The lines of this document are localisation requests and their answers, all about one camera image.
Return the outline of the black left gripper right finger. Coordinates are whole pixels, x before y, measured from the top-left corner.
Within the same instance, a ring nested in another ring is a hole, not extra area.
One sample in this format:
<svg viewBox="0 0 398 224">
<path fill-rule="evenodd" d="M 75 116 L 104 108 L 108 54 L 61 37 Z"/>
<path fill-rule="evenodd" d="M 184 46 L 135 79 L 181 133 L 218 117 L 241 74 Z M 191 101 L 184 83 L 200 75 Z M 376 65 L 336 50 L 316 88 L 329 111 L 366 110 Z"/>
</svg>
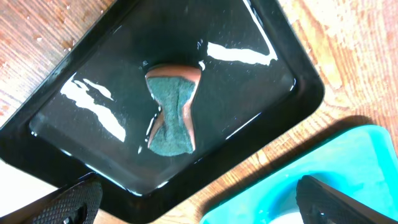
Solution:
<svg viewBox="0 0 398 224">
<path fill-rule="evenodd" d="M 297 182 L 296 202 L 304 224 L 397 224 L 310 175 Z"/>
</svg>

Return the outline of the white plate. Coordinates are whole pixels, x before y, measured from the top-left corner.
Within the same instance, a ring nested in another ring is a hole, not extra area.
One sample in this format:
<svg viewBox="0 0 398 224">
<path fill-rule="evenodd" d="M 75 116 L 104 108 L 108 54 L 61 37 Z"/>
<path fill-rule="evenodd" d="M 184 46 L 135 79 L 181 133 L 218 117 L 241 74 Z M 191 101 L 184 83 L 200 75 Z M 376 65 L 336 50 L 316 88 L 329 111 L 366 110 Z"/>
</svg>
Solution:
<svg viewBox="0 0 398 224">
<path fill-rule="evenodd" d="M 273 219 L 269 224 L 303 224 L 303 220 L 300 212 L 292 212 Z"/>
</svg>

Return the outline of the black orange sponge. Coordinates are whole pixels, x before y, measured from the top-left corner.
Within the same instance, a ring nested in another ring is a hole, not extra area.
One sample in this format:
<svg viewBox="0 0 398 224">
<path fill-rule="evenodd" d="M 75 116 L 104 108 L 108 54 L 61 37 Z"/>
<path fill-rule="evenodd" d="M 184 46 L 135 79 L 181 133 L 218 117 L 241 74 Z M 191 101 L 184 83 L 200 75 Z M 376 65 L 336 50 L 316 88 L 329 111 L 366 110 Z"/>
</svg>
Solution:
<svg viewBox="0 0 398 224">
<path fill-rule="evenodd" d="M 147 87 L 159 106 L 147 147 L 160 156 L 191 154 L 196 149 L 192 103 L 201 70 L 186 65 L 163 65 L 146 74 Z"/>
</svg>

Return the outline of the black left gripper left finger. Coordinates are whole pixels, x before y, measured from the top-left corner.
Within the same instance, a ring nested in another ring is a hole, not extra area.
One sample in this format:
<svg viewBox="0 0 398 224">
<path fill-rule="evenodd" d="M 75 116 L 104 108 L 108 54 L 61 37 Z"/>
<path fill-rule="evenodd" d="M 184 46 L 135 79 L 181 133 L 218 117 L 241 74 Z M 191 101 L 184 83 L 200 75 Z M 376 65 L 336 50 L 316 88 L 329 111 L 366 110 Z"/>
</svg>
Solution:
<svg viewBox="0 0 398 224">
<path fill-rule="evenodd" d="M 90 172 L 64 187 L 1 217 L 1 224 L 92 224 L 100 209 L 103 189 Z"/>
</svg>

